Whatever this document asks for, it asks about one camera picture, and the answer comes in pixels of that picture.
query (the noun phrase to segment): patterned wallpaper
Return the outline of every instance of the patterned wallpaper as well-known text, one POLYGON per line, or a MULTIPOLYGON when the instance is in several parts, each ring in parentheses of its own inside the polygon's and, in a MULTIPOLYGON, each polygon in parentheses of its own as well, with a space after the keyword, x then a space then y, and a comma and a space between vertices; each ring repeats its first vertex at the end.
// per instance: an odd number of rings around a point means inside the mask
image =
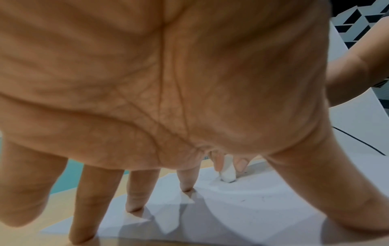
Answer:
MULTIPOLYGON (((343 6, 339 5, 338 2, 340 3, 342 1, 332 1, 333 8, 336 10, 334 11, 336 16, 332 18, 332 23, 335 25, 348 48, 361 39, 389 11, 389 0, 356 0, 351 1, 357 4, 356 6, 347 6, 351 8, 341 13, 336 13, 342 11, 342 7, 344 8, 345 6, 345 4, 343 6)), ((373 90, 389 114, 388 81, 389 78, 376 84, 373 90)))

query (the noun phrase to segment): table surface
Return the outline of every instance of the table surface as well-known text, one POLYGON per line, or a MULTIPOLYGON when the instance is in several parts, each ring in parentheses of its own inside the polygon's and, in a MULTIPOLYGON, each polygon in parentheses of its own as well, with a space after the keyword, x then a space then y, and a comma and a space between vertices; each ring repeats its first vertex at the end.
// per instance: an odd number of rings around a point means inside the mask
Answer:
MULTIPOLYGON (((212 167, 211 160, 204 160, 201 163, 201 168, 212 167)), ((168 173, 175 173, 174 170, 162 169, 160 177, 167 175, 168 173)), ((124 175, 115 197, 126 194, 126 182, 128 174, 124 175)), ((66 190, 59 193, 52 194, 46 209, 42 215, 30 225, 22 228, 10 228, 3 224, 0 224, 0 238, 1 245, 4 246, 70 246, 72 245, 67 235, 52 235, 39 233, 40 230, 53 225, 61 220, 69 218, 73 215, 74 201, 75 201, 76 189, 66 190)), ((121 238, 103 238, 94 239, 88 242, 88 246, 105 246, 105 245, 132 245, 132 246, 154 246, 154 245, 188 245, 184 243, 162 243, 162 242, 145 242, 139 240, 129 240, 121 238)))

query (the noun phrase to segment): sheet of paper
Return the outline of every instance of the sheet of paper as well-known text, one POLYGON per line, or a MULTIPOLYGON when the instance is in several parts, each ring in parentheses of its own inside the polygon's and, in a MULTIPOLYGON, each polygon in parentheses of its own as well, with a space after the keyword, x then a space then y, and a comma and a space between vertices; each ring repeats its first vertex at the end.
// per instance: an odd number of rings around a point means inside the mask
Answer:
MULTIPOLYGON (((389 158, 351 154, 358 168, 389 195, 389 158)), ((195 191, 180 192, 176 174, 158 180, 146 208, 124 210, 126 196, 115 198, 99 237, 162 240, 226 246, 389 245, 389 237, 372 237, 341 228, 310 207, 280 176, 258 163, 236 182, 220 181, 212 168, 202 169, 195 191)), ((43 230, 68 233, 72 218, 43 230)))

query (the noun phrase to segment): wire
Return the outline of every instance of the wire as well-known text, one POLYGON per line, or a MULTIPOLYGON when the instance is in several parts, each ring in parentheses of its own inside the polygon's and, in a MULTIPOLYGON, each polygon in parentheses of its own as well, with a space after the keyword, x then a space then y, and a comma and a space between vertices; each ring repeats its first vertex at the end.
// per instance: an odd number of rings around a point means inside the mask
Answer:
POLYGON ((370 144, 363 142, 362 140, 360 140, 360 139, 358 139, 358 138, 352 136, 351 134, 348 134, 347 132, 345 132, 345 131, 343 131, 343 130, 340 130, 338 127, 332 126, 332 128, 334 128, 334 129, 336 129, 336 130, 338 130, 338 131, 340 131, 340 132, 346 134, 347 136, 350 136, 350 137, 352 137, 353 139, 355 139, 355 140, 357 140, 357 141, 359 141, 359 142, 361 142, 361 143, 363 143, 363 144, 369 146, 370 148, 374 149, 375 151, 377 151, 377 152, 380 153, 381 155, 386 156, 384 153, 382 153, 381 151, 379 151, 377 148, 374 148, 374 147, 371 146, 370 144))

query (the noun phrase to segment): table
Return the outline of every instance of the table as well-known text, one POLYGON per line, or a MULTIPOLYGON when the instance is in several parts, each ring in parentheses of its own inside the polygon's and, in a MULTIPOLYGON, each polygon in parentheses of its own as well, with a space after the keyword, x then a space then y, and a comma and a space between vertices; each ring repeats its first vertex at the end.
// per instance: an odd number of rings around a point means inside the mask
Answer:
MULTIPOLYGON (((204 160, 201 163, 201 168, 212 167, 211 160, 204 160)), ((168 173, 175 173, 174 170, 162 169, 160 177, 167 175, 168 173)), ((115 197, 126 194, 126 182, 128 174, 124 175, 115 197)), ((52 194, 49 202, 43 214, 33 223, 22 228, 10 228, 3 224, 0 224, 0 239, 1 245, 4 246, 70 246, 72 245, 67 235, 47 235, 39 233, 40 230, 46 228, 52 224, 55 224, 61 220, 64 220, 73 215, 74 201, 75 201, 76 189, 70 189, 59 193, 52 194)), ((95 239, 88 242, 88 246, 105 246, 105 245, 142 245, 142 246, 154 246, 154 245, 166 245, 177 246, 186 245, 182 243, 161 243, 161 242, 145 242, 134 241, 120 238, 112 239, 95 239)))

